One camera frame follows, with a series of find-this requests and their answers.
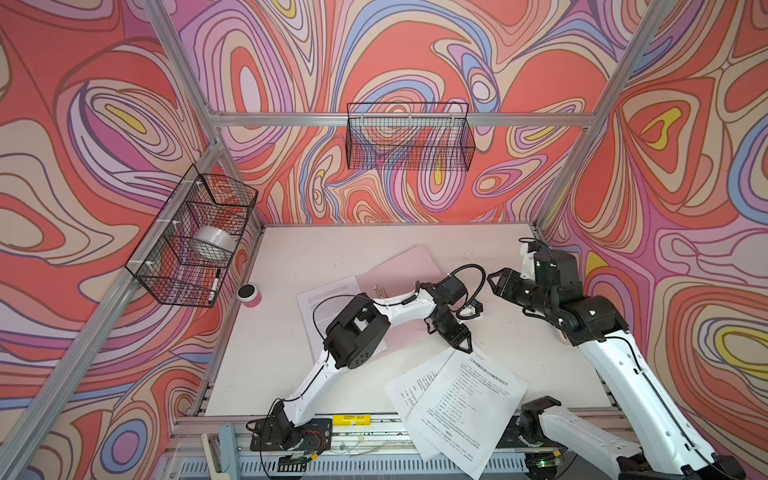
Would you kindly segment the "pink folder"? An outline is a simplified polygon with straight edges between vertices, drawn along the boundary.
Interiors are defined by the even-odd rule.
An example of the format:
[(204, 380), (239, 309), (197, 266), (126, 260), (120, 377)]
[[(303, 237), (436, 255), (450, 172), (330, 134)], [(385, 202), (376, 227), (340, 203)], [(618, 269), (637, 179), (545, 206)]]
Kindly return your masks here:
[[(423, 245), (414, 246), (368, 272), (356, 275), (360, 289), (381, 303), (386, 298), (412, 293), (416, 281), (436, 283), (443, 278), (443, 272)], [(406, 348), (427, 336), (426, 325), (421, 320), (392, 325), (373, 359)]]

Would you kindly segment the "printed paper sheet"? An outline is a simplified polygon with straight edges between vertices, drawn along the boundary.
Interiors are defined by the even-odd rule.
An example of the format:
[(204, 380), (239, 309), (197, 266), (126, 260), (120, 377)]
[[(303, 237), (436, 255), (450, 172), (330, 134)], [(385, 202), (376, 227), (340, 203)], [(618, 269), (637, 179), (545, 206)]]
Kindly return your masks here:
[(326, 328), (349, 301), (360, 293), (356, 277), (348, 276), (296, 295), (313, 361), (323, 352)]
[(407, 418), (452, 355), (453, 349), (446, 349), (385, 386), (401, 423), (423, 461), (434, 459), (440, 451), (411, 426)]
[(406, 417), (472, 479), (481, 477), (529, 382), (479, 348), (453, 350)]

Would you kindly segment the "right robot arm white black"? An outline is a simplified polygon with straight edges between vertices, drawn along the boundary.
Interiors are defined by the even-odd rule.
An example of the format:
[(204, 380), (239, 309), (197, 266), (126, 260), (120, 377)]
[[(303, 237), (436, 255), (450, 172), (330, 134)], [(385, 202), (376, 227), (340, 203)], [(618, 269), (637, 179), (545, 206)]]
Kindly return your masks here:
[(490, 274), (494, 295), (541, 319), (589, 361), (629, 421), (625, 441), (572, 413), (551, 396), (522, 405), (519, 438), (559, 443), (612, 479), (743, 479), (737, 459), (720, 455), (686, 419), (654, 374), (617, 307), (585, 294), (575, 256), (521, 238), (522, 271)]

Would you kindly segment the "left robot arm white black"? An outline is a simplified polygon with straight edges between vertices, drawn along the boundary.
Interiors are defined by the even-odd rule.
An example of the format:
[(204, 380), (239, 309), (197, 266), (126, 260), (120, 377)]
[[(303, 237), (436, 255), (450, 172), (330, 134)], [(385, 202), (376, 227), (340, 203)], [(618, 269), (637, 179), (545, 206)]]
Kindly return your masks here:
[(317, 403), (340, 375), (368, 362), (390, 328), (423, 323), (429, 335), (437, 333), (451, 348), (470, 353), (471, 332), (466, 325), (484, 311), (453, 271), (437, 283), (416, 282), (411, 292), (375, 300), (365, 293), (347, 294), (349, 302), (320, 332), (323, 350), (310, 373), (287, 398), (276, 399), (269, 413), (252, 427), (251, 449), (275, 447), (287, 451), (313, 438), (320, 449), (330, 440), (311, 428)]

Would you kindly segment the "yellow label block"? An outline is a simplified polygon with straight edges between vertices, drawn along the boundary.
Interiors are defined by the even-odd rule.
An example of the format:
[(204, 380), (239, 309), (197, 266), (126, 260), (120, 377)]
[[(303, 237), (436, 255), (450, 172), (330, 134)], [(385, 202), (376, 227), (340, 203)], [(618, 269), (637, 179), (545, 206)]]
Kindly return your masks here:
[(336, 427), (369, 426), (371, 424), (371, 415), (334, 415), (332, 424)]

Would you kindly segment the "pink cup with black lid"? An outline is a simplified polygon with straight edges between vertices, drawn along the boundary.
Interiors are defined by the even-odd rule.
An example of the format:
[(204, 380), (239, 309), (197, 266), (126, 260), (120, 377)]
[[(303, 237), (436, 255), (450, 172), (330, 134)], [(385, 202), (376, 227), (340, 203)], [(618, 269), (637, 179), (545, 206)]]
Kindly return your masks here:
[(257, 286), (252, 283), (246, 283), (239, 287), (237, 297), (240, 303), (246, 308), (254, 308), (261, 303), (262, 296)]

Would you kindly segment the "black marker in basket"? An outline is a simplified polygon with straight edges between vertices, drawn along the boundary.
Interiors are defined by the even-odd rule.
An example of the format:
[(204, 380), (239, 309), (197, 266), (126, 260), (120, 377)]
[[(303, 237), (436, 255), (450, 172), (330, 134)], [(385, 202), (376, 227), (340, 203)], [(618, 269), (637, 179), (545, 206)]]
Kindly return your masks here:
[(212, 306), (215, 303), (215, 300), (217, 298), (219, 287), (221, 283), (221, 270), (217, 269), (212, 280), (212, 284), (208, 291), (208, 306)]

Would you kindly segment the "white tape roll in basket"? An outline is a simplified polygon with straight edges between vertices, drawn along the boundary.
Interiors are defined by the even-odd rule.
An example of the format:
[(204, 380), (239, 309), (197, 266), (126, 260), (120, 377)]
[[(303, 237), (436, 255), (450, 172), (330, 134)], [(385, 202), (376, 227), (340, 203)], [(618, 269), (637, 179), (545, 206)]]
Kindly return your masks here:
[(237, 242), (227, 231), (206, 225), (197, 230), (191, 244), (193, 251), (202, 259), (223, 264), (230, 260)]

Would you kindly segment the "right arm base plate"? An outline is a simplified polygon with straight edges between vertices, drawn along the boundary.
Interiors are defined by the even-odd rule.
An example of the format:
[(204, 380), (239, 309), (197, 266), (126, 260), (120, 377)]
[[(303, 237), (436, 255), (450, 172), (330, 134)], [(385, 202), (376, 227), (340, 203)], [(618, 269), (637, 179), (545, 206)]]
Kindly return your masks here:
[(534, 442), (522, 440), (518, 423), (519, 416), (513, 415), (505, 427), (500, 440), (497, 442), (497, 449), (513, 449), (522, 452), (568, 451), (565, 445), (549, 439)]

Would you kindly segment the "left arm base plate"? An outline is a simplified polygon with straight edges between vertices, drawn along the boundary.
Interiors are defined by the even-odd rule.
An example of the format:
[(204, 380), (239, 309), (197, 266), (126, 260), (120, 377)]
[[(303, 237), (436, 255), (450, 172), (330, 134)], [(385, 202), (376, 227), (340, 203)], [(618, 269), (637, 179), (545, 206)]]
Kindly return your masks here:
[(249, 421), (245, 428), (251, 433), (250, 450), (254, 452), (322, 453), (332, 443), (332, 420), (313, 418), (300, 427), (281, 425), (273, 418)]

